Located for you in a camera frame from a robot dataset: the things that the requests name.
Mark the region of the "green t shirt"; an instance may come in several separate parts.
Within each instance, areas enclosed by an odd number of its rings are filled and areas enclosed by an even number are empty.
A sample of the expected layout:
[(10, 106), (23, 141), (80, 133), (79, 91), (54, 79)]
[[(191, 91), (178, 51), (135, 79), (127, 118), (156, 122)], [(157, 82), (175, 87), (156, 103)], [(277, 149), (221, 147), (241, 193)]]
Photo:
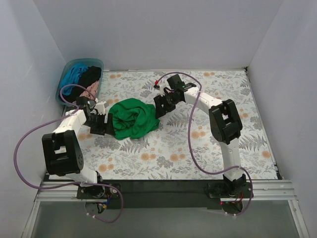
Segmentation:
[(118, 140), (139, 139), (159, 128), (160, 120), (156, 118), (154, 105), (135, 98), (117, 102), (109, 113), (112, 114), (114, 137)]

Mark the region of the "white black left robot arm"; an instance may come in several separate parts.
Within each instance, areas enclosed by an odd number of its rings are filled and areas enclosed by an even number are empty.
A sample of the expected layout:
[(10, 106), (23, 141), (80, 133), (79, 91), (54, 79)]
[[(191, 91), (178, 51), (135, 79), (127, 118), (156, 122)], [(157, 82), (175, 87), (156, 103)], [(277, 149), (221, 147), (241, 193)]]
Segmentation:
[(94, 198), (101, 198), (106, 191), (101, 175), (84, 165), (78, 139), (82, 126), (89, 127), (91, 134), (115, 135), (109, 103), (77, 98), (75, 106), (65, 113), (57, 129), (42, 137), (46, 169), (50, 175), (88, 186), (88, 192)]

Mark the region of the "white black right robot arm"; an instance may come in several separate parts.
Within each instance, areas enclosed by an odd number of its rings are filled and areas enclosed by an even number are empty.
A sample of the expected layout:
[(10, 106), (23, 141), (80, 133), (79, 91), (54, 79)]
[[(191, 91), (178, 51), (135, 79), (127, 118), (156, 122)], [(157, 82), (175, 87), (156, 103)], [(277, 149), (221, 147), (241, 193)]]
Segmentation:
[(220, 100), (202, 92), (200, 82), (185, 83), (181, 72), (167, 73), (167, 82), (157, 80), (154, 88), (159, 95), (154, 98), (156, 118), (161, 118), (175, 110), (179, 102), (191, 104), (209, 116), (210, 129), (219, 143), (224, 169), (221, 194), (230, 197), (241, 196), (247, 188), (246, 173), (241, 168), (239, 138), (243, 128), (235, 103), (232, 100)]

